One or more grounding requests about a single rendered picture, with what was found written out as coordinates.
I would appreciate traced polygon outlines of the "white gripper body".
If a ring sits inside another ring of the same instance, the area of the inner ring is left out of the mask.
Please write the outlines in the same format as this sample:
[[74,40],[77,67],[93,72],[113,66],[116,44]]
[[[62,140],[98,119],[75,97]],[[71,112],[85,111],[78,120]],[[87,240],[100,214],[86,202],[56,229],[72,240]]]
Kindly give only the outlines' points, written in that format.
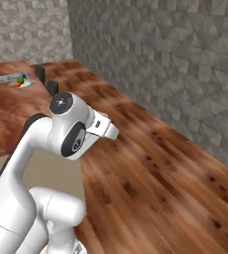
[[104,137],[111,140],[116,140],[118,138],[118,135],[119,129],[112,122],[110,122],[104,133]]

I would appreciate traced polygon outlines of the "white plate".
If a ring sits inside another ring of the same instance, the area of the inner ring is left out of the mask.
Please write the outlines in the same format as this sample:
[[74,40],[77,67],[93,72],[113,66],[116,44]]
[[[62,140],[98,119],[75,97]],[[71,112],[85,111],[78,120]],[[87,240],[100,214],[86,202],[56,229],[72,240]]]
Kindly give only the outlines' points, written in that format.
[[[13,87],[13,83],[17,81],[12,81],[8,84],[9,87]],[[14,88],[25,88],[28,86],[31,86],[34,82],[31,79],[24,79],[24,83],[22,84],[21,87],[14,87]]]

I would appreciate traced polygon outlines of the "blue and white box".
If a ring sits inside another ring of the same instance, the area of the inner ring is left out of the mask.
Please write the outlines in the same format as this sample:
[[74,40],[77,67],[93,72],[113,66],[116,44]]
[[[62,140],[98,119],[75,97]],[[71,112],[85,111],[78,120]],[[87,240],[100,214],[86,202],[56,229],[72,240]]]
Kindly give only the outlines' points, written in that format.
[[18,77],[27,78],[28,75],[24,71],[17,72],[17,73],[12,73],[12,74],[2,75],[2,76],[0,76],[0,84],[1,83],[8,83],[8,82],[14,81]]

